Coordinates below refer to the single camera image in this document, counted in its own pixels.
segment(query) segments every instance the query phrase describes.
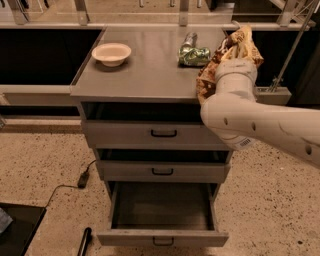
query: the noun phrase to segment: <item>black cable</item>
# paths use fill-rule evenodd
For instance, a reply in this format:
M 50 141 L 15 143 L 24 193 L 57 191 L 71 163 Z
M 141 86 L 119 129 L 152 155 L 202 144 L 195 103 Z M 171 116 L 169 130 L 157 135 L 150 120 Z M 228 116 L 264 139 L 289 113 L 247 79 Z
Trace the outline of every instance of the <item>black cable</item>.
M 86 170 L 80 175 L 80 179 L 79 179 L 79 181 L 78 181 L 78 186 L 64 185 L 64 184 L 61 184 L 61 185 L 56 186 L 55 189 L 53 190 L 53 192 L 52 192 L 52 194 L 51 194 L 51 196 L 50 196 L 50 198 L 49 198 L 49 200 L 48 200 L 48 203 L 46 204 L 45 208 L 47 208 L 47 207 L 49 206 L 49 204 L 50 204 L 50 202 L 51 202 L 51 199 L 52 199 L 52 197 L 54 196 L 54 194 L 55 194 L 55 192 L 56 192 L 56 190 L 57 190 L 58 188 L 62 188 L 62 187 L 64 187 L 64 188 L 76 188 L 76 189 L 83 189 L 83 188 L 85 188 L 85 186 L 86 186 L 86 184 L 87 184 L 87 181 L 88 181 L 88 178 L 89 178 L 89 168 L 90 168 L 90 166 L 91 166 L 94 162 L 96 162 L 96 161 L 97 161 L 97 160 L 93 160 L 90 164 L 88 164 Z M 83 181 L 83 177 L 86 178 L 86 179 L 85 179 L 85 183 L 80 183 L 80 181 Z

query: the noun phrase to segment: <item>cabinet top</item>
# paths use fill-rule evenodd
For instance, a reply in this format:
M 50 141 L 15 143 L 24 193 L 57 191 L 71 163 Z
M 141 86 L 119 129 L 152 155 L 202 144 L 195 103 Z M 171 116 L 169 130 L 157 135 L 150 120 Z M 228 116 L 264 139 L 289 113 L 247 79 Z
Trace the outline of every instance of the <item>cabinet top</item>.
M 178 50 L 188 32 L 196 32 L 197 47 L 208 47 L 211 55 L 225 37 L 221 28 L 203 25 L 108 26 L 99 44 L 127 44 L 130 57 L 114 68 L 91 57 L 71 87 L 71 96 L 93 101 L 197 102 L 200 68 L 178 65 Z

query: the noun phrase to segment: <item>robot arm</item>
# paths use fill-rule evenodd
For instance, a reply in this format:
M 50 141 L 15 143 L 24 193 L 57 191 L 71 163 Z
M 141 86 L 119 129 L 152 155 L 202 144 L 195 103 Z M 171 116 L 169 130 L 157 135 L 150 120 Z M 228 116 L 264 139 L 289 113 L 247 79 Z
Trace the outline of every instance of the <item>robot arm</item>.
M 256 78 L 249 60 L 222 62 L 216 93 L 201 107 L 203 123 L 235 150 L 258 139 L 320 168 L 320 111 L 256 103 Z

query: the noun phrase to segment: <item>small bowl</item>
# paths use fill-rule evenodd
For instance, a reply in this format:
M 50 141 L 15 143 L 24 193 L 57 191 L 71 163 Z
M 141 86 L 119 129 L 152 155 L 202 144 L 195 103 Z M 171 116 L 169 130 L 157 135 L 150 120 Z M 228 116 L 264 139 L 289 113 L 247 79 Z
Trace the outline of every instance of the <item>small bowl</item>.
M 131 48 L 125 44 L 101 44 L 93 49 L 92 57 L 107 67 L 120 66 L 131 54 Z

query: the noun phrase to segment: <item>cabinet drawer unit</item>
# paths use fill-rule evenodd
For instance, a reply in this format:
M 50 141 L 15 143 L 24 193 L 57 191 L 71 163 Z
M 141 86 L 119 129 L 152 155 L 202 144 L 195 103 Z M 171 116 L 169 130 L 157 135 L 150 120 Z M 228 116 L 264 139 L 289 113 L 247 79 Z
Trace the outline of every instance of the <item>cabinet drawer unit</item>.
M 107 181 L 223 183 L 228 151 L 100 150 L 100 177 Z
M 97 234 L 108 246 L 223 246 L 215 229 L 209 184 L 116 183 L 108 227 Z
M 203 124 L 83 121 L 89 147 L 227 149 Z

